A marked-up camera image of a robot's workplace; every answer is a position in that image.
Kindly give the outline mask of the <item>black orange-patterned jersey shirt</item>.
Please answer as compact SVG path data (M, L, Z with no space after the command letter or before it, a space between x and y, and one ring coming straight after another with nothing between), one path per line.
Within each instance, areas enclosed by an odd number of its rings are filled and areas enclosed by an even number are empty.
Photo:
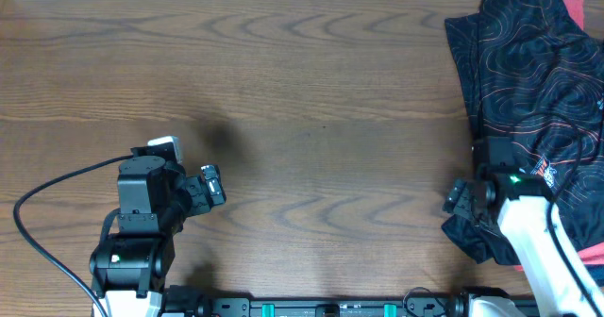
M516 165L533 174L533 147L521 124L536 110L547 56L544 7L550 0L481 0L474 14L448 18L445 32L472 135L512 140Z

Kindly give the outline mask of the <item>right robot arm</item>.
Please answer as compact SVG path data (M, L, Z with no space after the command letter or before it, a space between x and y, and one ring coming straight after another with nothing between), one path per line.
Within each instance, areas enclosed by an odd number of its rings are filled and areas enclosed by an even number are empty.
M493 166L458 179L444 211L507 240L542 316L601 316L603 292L570 242L553 194L538 175Z

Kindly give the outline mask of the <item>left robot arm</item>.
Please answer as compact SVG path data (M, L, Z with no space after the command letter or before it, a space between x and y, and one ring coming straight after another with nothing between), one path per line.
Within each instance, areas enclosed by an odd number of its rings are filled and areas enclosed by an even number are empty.
M165 281L186 219L227 200L219 168L188 176L173 159L134 157L120 165L117 186L120 207L106 221L118 230L103 231L90 258L93 315L209 316L203 293Z

